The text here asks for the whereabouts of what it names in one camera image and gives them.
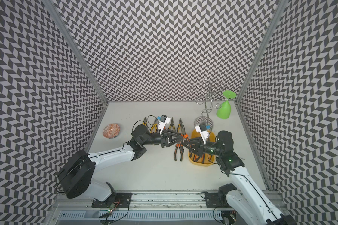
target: green cup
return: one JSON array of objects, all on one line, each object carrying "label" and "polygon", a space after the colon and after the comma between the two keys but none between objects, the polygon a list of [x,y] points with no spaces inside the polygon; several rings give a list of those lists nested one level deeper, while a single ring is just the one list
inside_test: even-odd
[{"label": "green cup", "polygon": [[223,92],[224,97],[227,98],[227,100],[225,102],[223,102],[221,104],[221,108],[219,108],[217,110],[217,117],[219,117],[220,119],[228,119],[230,116],[230,112],[232,111],[230,103],[229,103],[229,99],[235,98],[236,94],[235,92],[232,91],[224,91]]}]

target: pliers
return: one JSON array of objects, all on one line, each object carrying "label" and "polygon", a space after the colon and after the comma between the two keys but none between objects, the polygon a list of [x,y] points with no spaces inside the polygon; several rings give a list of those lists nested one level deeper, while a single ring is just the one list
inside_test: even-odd
[{"label": "pliers", "polygon": [[183,148],[182,142],[179,142],[178,144],[175,145],[174,161],[177,161],[177,151],[178,151],[178,148],[180,150],[180,161],[183,161],[184,148]]},{"label": "pliers", "polygon": [[[182,137],[183,137],[183,141],[184,139],[188,140],[188,135],[185,133],[185,129],[182,128],[182,120],[179,119],[179,124],[178,124],[178,129],[177,129],[177,132],[179,132],[179,130],[181,131],[182,133]],[[175,151],[174,151],[174,161],[177,160],[177,151],[178,151],[178,148],[180,150],[180,161],[183,161],[183,153],[184,153],[184,148],[183,148],[183,144],[182,142],[179,142],[175,145]]]},{"label": "pliers", "polygon": [[158,119],[154,120],[154,124],[153,124],[153,126],[151,126],[150,131],[152,133],[157,133],[158,132]]},{"label": "pliers", "polygon": [[146,117],[144,118],[144,120],[143,120],[144,122],[143,122],[143,125],[145,125],[145,126],[147,126],[148,127],[148,120],[146,119]]},{"label": "pliers", "polygon": [[170,121],[168,130],[170,130],[170,128],[171,128],[173,131],[175,131],[175,126],[174,126],[174,120],[173,120],[173,118],[171,118],[171,121]]}]

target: mounting plate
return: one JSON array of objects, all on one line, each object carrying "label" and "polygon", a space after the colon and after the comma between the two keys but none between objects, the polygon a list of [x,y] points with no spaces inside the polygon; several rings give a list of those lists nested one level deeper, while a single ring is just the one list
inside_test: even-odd
[{"label": "mounting plate", "polygon": [[226,204],[226,205],[222,205],[219,202],[219,198],[218,198],[218,193],[205,193],[205,203],[207,205],[207,208],[215,208],[215,207],[220,207],[220,208],[232,208],[230,205]]},{"label": "mounting plate", "polygon": [[[115,197],[115,201],[120,201],[120,204],[117,208],[129,208],[131,202],[132,193],[117,193]],[[113,202],[101,202],[96,199],[93,200],[93,204],[91,205],[92,208],[109,208]]]}]

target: yellow basket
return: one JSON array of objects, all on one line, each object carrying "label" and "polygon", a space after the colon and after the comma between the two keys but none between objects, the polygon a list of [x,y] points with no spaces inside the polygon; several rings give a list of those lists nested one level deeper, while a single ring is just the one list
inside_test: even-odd
[{"label": "yellow basket", "polygon": [[[200,133],[196,132],[196,130],[193,130],[192,132],[192,135],[191,135],[191,138],[194,138],[194,137],[200,137]],[[215,134],[213,132],[211,132],[209,134],[209,141],[210,142],[215,142]],[[189,161],[194,164],[194,165],[197,165],[197,166],[210,166],[210,165],[213,165],[209,159],[212,161],[212,162],[215,162],[215,156],[214,155],[209,155],[209,159],[208,159],[208,154],[204,154],[204,162],[203,162],[203,159],[199,159],[197,162],[194,162],[194,157],[198,157],[194,154],[192,154],[192,157],[190,157],[190,152],[188,152],[188,158],[189,158]]]}]

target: black and white patterned wallpaper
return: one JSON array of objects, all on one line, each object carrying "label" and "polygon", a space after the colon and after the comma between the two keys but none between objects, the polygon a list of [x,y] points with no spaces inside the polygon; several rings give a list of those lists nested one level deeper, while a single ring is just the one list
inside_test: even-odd
[{"label": "black and white patterned wallpaper", "polygon": [[42,222],[102,109],[41,2],[0,1],[0,224]]},{"label": "black and white patterned wallpaper", "polygon": [[338,0],[290,1],[242,100],[300,224],[338,224]]},{"label": "black and white patterned wallpaper", "polygon": [[278,3],[53,1],[108,101],[193,100],[204,79],[238,93]]}]

